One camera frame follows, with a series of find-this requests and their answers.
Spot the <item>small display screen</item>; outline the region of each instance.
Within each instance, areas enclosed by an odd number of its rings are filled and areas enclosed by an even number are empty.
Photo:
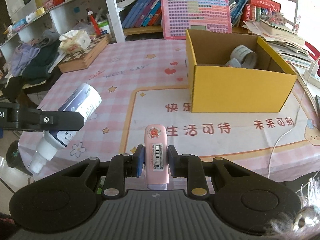
[[[204,31],[207,30],[205,25],[191,25],[190,29],[192,29],[192,30],[204,30]]]

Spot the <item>pink learning board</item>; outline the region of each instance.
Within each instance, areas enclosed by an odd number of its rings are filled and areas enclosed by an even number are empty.
[[[161,0],[163,36],[185,40],[186,29],[231,33],[228,0]]]

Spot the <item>purple book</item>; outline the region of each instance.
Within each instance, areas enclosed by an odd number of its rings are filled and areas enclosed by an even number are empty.
[[[154,4],[156,0],[151,0],[150,3],[147,5],[147,7],[143,10],[141,16],[139,17],[138,21],[136,22],[136,24],[134,25],[135,27],[141,27],[141,24],[144,21],[144,18],[149,15],[150,10],[151,10],[151,6]]]

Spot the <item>white bottle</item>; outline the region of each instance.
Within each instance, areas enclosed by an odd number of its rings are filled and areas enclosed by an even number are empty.
[[[88,84],[80,85],[58,111],[75,111],[82,114],[84,122],[101,103],[98,92]],[[77,131],[44,131],[36,146],[36,153],[28,166],[33,174],[39,174],[47,161],[51,161],[58,150],[65,148]]]

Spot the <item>dark green cloth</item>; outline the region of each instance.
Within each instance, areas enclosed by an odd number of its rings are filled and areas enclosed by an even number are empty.
[[[56,40],[50,46],[41,48],[39,54],[30,61],[22,72],[22,78],[28,84],[39,84],[50,77],[51,74],[48,73],[48,70],[59,55],[58,48],[60,43],[61,41]]]

